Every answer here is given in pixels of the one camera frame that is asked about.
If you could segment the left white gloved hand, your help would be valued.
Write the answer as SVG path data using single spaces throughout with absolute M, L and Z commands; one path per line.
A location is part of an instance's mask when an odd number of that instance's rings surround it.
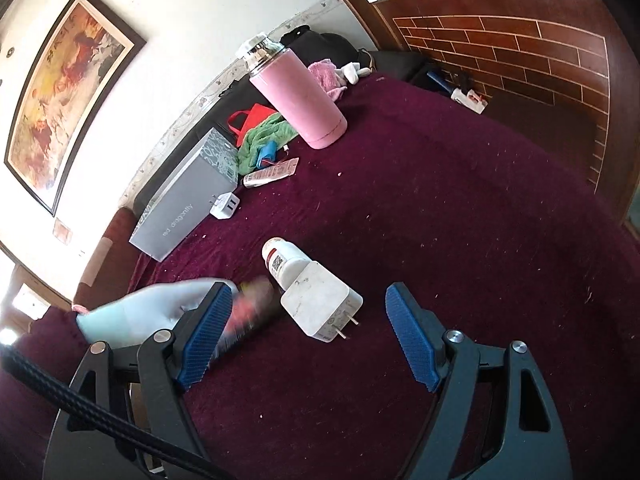
M 196 309 L 216 284 L 228 286 L 232 297 L 239 293 L 232 281 L 222 278 L 154 284 L 78 314 L 76 323 L 89 344 L 105 341 L 112 349 L 136 346 L 158 330 L 172 330 L 183 313 Z

